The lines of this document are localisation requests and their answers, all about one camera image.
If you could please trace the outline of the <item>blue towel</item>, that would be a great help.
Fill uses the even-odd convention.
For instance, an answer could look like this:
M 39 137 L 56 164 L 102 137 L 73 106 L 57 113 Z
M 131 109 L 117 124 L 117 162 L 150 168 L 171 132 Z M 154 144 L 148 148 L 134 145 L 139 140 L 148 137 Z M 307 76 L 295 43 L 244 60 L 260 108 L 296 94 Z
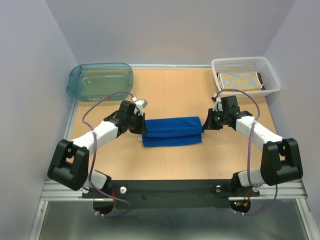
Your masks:
M 144 147 L 179 147 L 202 142 L 201 120 L 198 116 L 149 119 L 147 133 L 138 137 Z

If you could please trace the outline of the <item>yellow white towel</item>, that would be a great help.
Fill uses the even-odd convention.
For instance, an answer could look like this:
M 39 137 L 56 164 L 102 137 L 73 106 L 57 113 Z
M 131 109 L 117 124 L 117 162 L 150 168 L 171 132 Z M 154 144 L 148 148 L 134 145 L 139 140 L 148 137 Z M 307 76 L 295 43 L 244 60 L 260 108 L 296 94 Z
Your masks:
M 257 72 L 218 73 L 217 79 L 222 90 L 237 89 L 249 92 L 261 91 L 263 88 Z

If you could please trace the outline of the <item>brown towel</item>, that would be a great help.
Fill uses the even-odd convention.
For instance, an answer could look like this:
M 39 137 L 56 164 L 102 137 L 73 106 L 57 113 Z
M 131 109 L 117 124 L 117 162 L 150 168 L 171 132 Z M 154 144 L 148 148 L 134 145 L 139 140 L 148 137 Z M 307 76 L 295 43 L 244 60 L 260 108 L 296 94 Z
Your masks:
M 262 76 L 261 76 L 261 74 L 259 72 L 257 73 L 257 77 L 258 77 L 258 80 L 259 80 L 259 83 L 260 83 L 261 87 L 263 88 L 264 87 L 264 83 L 263 83 L 263 80 L 262 80 Z

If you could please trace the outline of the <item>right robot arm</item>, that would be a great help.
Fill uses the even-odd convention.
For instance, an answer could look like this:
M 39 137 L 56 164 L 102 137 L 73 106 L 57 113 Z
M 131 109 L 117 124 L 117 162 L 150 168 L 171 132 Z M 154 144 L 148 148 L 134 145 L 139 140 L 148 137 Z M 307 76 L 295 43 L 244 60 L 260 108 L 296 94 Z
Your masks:
M 231 192 L 242 195 L 248 187 L 275 186 L 303 177 L 299 144 L 294 138 L 281 137 L 258 122 L 248 111 L 242 111 L 237 97 L 212 97 L 214 106 L 208 109 L 203 130 L 221 130 L 228 126 L 248 138 L 248 146 L 262 151 L 260 168 L 247 167 L 233 174 Z

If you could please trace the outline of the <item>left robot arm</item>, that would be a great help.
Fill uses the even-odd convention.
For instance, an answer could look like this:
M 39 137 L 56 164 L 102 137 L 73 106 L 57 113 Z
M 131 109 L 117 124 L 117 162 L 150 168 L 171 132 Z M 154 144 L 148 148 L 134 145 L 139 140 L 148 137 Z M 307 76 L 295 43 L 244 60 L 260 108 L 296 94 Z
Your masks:
M 94 191 L 100 197 L 111 193 L 111 178 L 99 171 L 90 173 L 89 158 L 111 140 L 126 131 L 142 135 L 148 130 L 145 122 L 145 99 L 123 100 L 119 109 L 105 117 L 103 121 L 84 135 L 72 139 L 62 139 L 57 143 L 47 176 L 65 187 L 77 191 L 91 188 L 90 178 L 97 180 Z

